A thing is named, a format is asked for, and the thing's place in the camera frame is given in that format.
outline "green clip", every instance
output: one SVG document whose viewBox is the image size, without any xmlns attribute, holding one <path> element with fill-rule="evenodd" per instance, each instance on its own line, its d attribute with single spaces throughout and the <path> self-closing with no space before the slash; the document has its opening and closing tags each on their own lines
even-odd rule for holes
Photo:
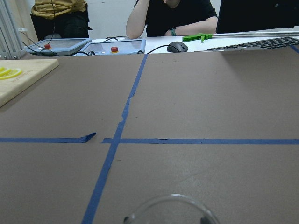
<svg viewBox="0 0 299 224">
<path fill-rule="evenodd" d="M 203 43 L 204 40 L 211 39 L 212 34 L 195 34 L 195 35 L 190 35 L 190 36 L 183 36 L 183 41 L 195 41 L 195 40 L 201 40 Z"/>
</svg>

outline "blue painter's tape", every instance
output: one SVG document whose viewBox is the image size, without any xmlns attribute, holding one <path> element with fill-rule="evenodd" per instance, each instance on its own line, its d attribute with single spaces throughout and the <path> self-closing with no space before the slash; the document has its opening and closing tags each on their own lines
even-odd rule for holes
<svg viewBox="0 0 299 224">
<path fill-rule="evenodd" d="M 293 46 L 293 45 L 291 46 L 291 48 L 299 54 L 299 49 L 298 49 L 298 48 L 296 48 L 296 47 Z"/>
<path fill-rule="evenodd" d="M 16 143 L 86 143 L 96 132 L 80 138 L 0 138 L 0 142 Z"/>
<path fill-rule="evenodd" d="M 105 138 L 102 143 L 111 143 Z M 120 139 L 121 144 L 298 145 L 299 139 Z"/>
<path fill-rule="evenodd" d="M 130 101 L 131 101 L 131 98 L 136 93 L 136 90 L 137 90 L 137 87 L 138 87 L 138 84 L 139 84 L 141 74 L 142 74 L 143 68 L 145 66 L 147 57 L 148 57 L 148 55 L 145 54 L 144 57 L 143 57 L 142 63 L 139 67 L 139 71 L 137 73 L 137 76 L 136 76 L 136 79 L 134 81 L 133 87 L 131 89 L 130 95 L 127 99 L 125 108 L 122 112 L 123 120 L 122 120 L 122 122 L 120 122 L 118 124 L 117 129 L 116 129 L 115 134 L 114 134 L 114 138 L 111 140 L 111 145 L 110 145 L 108 154 L 106 156 L 104 165 L 102 167 L 102 170 L 100 172 L 100 175 L 99 175 L 99 177 L 97 179 L 97 182 L 96 182 L 96 185 L 94 187 L 93 194 L 90 198 L 89 204 L 87 206 L 86 212 L 85 212 L 83 220 L 82 220 L 82 224 L 91 224 L 93 222 L 94 215 L 95 215 L 96 210 L 98 208 L 100 198 L 101 198 L 104 186 L 106 184 L 108 172 L 110 170 L 110 167 L 112 165 L 117 147 L 119 145 L 119 141 L 121 139 L 123 128 L 126 124 L 126 120 L 127 120 L 128 113 L 129 113 Z"/>
</svg>

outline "red button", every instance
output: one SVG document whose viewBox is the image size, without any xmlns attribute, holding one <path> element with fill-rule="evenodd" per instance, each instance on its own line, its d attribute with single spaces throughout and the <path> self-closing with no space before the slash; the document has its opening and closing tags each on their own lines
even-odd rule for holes
<svg viewBox="0 0 299 224">
<path fill-rule="evenodd" d="M 112 53 L 117 53 L 118 52 L 118 48 L 117 47 L 112 47 L 111 48 L 111 52 Z"/>
<path fill-rule="evenodd" d="M 45 49 L 50 49 L 51 48 L 51 44 L 47 43 L 47 44 L 44 45 L 44 47 L 45 47 Z"/>
</svg>

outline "keyboard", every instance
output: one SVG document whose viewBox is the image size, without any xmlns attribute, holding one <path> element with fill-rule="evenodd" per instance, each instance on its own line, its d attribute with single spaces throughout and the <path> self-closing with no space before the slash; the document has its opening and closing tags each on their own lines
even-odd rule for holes
<svg viewBox="0 0 299 224">
<path fill-rule="evenodd" d="M 240 43 L 237 45 L 230 45 L 225 47 L 210 48 L 207 51 L 220 51 L 220 50 L 258 50 L 258 49 L 274 49 L 287 47 L 299 44 L 299 39 L 293 37 L 279 37 L 274 39 L 254 41 L 248 43 Z"/>
</svg>

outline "computer mouse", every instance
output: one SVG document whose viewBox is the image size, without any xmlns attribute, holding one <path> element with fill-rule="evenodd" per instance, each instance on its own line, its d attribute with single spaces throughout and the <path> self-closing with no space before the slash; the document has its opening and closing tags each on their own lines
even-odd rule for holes
<svg viewBox="0 0 299 224">
<path fill-rule="evenodd" d="M 187 52 L 187 50 L 187 45 L 179 41 L 172 42 L 167 47 L 167 51 L 172 53 Z"/>
</svg>

